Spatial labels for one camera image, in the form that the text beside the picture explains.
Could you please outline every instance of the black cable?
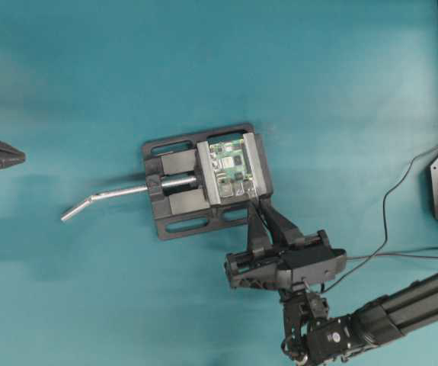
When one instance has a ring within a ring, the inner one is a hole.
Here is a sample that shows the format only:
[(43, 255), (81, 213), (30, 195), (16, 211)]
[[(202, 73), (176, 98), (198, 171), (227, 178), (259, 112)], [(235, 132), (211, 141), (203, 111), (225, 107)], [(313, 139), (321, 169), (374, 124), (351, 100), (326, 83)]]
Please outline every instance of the black cable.
[(438, 150), (438, 144), (436, 144), (434, 147), (421, 152), (420, 154), (416, 155), (411, 161), (410, 164), (408, 164), (408, 168), (406, 170), (406, 172), (403, 174), (403, 176), (401, 177), (401, 179), (393, 186), (391, 187), (386, 193), (385, 196), (383, 197), (383, 203), (382, 203), (382, 215), (383, 215), (383, 227), (384, 227), (384, 231), (385, 231), (385, 240), (383, 241), (383, 243), (377, 248), (377, 250), (375, 250), (371, 255), (367, 256), (366, 259), (364, 259), (361, 263), (359, 263), (356, 267), (350, 269), (346, 274), (344, 274), (343, 276), (341, 276), (337, 281), (335, 281), (331, 286), (327, 287), (323, 294), (325, 294), (326, 292), (330, 291), (331, 289), (333, 289), (334, 287), (336, 287), (339, 283), (341, 283), (347, 276), (351, 275), (352, 273), (354, 273), (355, 271), (357, 271), (358, 269), (360, 269), (361, 267), (363, 267), (367, 262), (369, 262), (371, 259), (373, 259), (374, 257), (376, 257), (376, 255), (378, 253), (380, 253), (382, 251), (382, 249), (386, 246), (386, 243), (388, 242), (388, 224), (387, 224), (387, 220), (386, 220), (386, 199), (388, 198), (388, 196), (394, 191), (396, 190), (396, 188), (398, 188), (401, 183), (404, 182), (404, 180), (407, 178), (408, 173), (410, 173), (411, 167), (413, 166), (414, 162), (416, 160), (418, 160), (419, 158), (430, 154), (434, 151)]
[[(414, 255), (414, 254), (404, 254), (397, 252), (381, 252), (376, 255), (377, 257), (406, 257), (406, 258), (416, 258), (416, 259), (438, 259), (438, 255)], [(369, 258), (369, 255), (358, 255), (356, 257), (347, 258), (348, 261), (359, 261), (361, 259)]]
[[(416, 249), (398, 250), (396, 252), (381, 252), (381, 253), (378, 253), (376, 255), (376, 257), (400, 256), (400, 257), (408, 257), (408, 258), (438, 259), (438, 256), (435, 256), (435, 255), (411, 255), (411, 253), (431, 252), (434, 250), (438, 250), (438, 246), (427, 246), (427, 247), (416, 248)], [(351, 257), (347, 257), (347, 260), (348, 261), (357, 261), (357, 260), (365, 259), (368, 257), (369, 257), (369, 255), (353, 255)]]

